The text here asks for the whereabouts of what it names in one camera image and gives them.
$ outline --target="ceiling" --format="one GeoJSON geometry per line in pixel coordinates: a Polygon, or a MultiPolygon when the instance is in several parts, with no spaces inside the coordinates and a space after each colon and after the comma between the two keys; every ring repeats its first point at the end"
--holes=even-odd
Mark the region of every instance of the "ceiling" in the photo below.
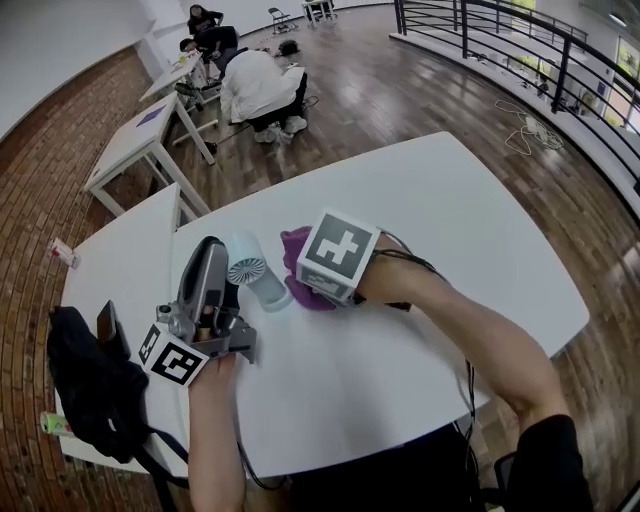
{"type": "Polygon", "coordinates": [[[627,24],[626,32],[640,40],[640,0],[580,0],[580,5],[609,21],[609,14],[617,14],[627,24]]]}

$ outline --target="black bag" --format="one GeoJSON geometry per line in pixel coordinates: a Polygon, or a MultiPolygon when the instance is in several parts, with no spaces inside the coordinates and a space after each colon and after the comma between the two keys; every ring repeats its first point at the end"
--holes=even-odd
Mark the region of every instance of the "black bag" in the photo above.
{"type": "Polygon", "coordinates": [[[188,488],[144,448],[155,433],[188,462],[187,451],[171,435],[149,427],[143,393],[149,378],[131,361],[108,356],[80,312],[57,307],[50,315],[49,370],[73,434],[120,463],[135,458],[154,478],[188,488]]]}
{"type": "Polygon", "coordinates": [[[293,53],[298,53],[300,51],[298,48],[298,43],[293,39],[282,41],[278,49],[280,50],[280,55],[282,55],[283,57],[286,57],[287,55],[291,55],[293,53]]]}

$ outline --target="sneaker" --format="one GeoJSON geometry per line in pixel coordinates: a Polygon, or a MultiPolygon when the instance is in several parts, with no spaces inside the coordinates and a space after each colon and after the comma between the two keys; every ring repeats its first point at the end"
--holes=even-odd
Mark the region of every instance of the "sneaker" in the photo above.
{"type": "Polygon", "coordinates": [[[307,121],[300,116],[291,116],[287,119],[287,124],[284,127],[284,131],[289,135],[298,133],[300,130],[304,130],[307,127],[307,121]]]}
{"type": "Polygon", "coordinates": [[[278,138],[279,131],[280,131],[279,129],[273,126],[269,126],[266,130],[257,132],[253,136],[253,138],[255,139],[256,142],[259,142],[261,144],[273,144],[278,138]]]}

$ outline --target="white shirt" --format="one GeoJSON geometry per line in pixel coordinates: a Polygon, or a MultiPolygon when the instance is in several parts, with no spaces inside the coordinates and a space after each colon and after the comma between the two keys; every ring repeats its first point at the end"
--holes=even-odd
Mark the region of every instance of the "white shirt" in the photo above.
{"type": "Polygon", "coordinates": [[[286,107],[296,97],[304,68],[286,73],[265,52],[247,50],[227,65],[220,91],[220,107],[232,123],[260,117],[286,107]]]}

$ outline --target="wire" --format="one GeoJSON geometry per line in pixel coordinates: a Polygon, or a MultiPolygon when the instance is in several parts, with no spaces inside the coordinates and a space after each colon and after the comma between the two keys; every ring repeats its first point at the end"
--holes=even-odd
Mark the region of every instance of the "wire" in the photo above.
{"type": "MultiPolygon", "coordinates": [[[[307,111],[309,108],[317,105],[319,101],[320,101],[320,98],[318,98],[317,96],[309,96],[307,99],[305,99],[302,102],[302,111],[303,112],[307,111]]],[[[219,146],[223,142],[227,142],[229,139],[232,139],[233,137],[235,137],[239,133],[245,131],[250,126],[251,125],[249,123],[247,123],[245,126],[240,128],[239,130],[233,132],[231,135],[226,136],[224,139],[220,139],[218,142],[216,142],[216,144],[219,146]]]]}
{"type": "Polygon", "coordinates": [[[255,471],[253,470],[253,467],[249,462],[249,457],[247,456],[247,452],[244,451],[244,446],[242,446],[242,443],[240,441],[237,441],[237,444],[238,444],[238,451],[240,452],[240,458],[242,459],[242,464],[247,470],[247,472],[249,473],[249,476],[251,476],[251,480],[253,480],[258,487],[260,487],[261,489],[264,489],[265,491],[277,491],[278,489],[280,489],[280,487],[282,487],[282,484],[286,482],[287,477],[283,476],[278,482],[278,485],[276,485],[275,487],[271,487],[265,484],[262,480],[258,478],[255,471]]]}
{"type": "MultiPolygon", "coordinates": [[[[431,263],[414,255],[409,249],[409,247],[407,246],[407,244],[405,244],[402,240],[400,240],[400,238],[398,238],[397,236],[393,235],[392,233],[384,229],[380,229],[380,231],[382,231],[389,238],[397,242],[407,252],[399,251],[397,249],[375,249],[371,255],[372,260],[379,256],[387,256],[389,258],[397,258],[397,259],[410,261],[436,274],[443,281],[447,283],[449,282],[440,272],[438,272],[435,269],[435,267],[431,263]]],[[[453,423],[456,430],[461,435],[464,435],[464,439],[467,443],[467,449],[465,450],[465,458],[464,458],[464,469],[465,471],[468,471],[469,457],[471,457],[471,461],[473,462],[474,476],[477,483],[478,475],[479,475],[478,459],[476,458],[473,448],[471,448],[471,436],[473,435],[473,426],[476,422],[476,395],[475,395],[476,370],[471,365],[471,363],[466,359],[465,359],[465,365],[467,369],[467,393],[469,394],[469,415],[471,417],[471,423],[469,424],[469,427],[467,428],[467,431],[464,434],[462,434],[462,431],[460,430],[460,426],[458,425],[458,422],[454,421],[453,423]]]]}
{"type": "Polygon", "coordinates": [[[562,141],[562,139],[557,133],[549,131],[541,122],[534,119],[532,116],[527,114],[524,110],[522,110],[517,105],[514,105],[513,103],[509,103],[508,101],[498,100],[495,102],[494,106],[498,110],[502,110],[503,112],[516,114],[518,116],[518,119],[520,119],[520,121],[524,123],[524,126],[522,126],[522,128],[514,131],[511,135],[509,135],[509,137],[507,137],[507,140],[504,141],[505,145],[508,148],[513,149],[514,151],[516,151],[517,153],[520,153],[521,155],[531,156],[532,155],[531,146],[527,142],[527,139],[525,139],[524,137],[525,135],[533,135],[538,140],[538,142],[540,142],[540,144],[542,144],[547,149],[558,150],[564,147],[564,142],[562,141]],[[517,110],[510,110],[508,108],[504,108],[500,106],[500,103],[503,103],[505,105],[510,105],[516,108],[517,110]],[[509,143],[509,141],[517,135],[520,135],[522,142],[527,147],[526,151],[522,151],[520,148],[513,146],[512,144],[509,143]]]}

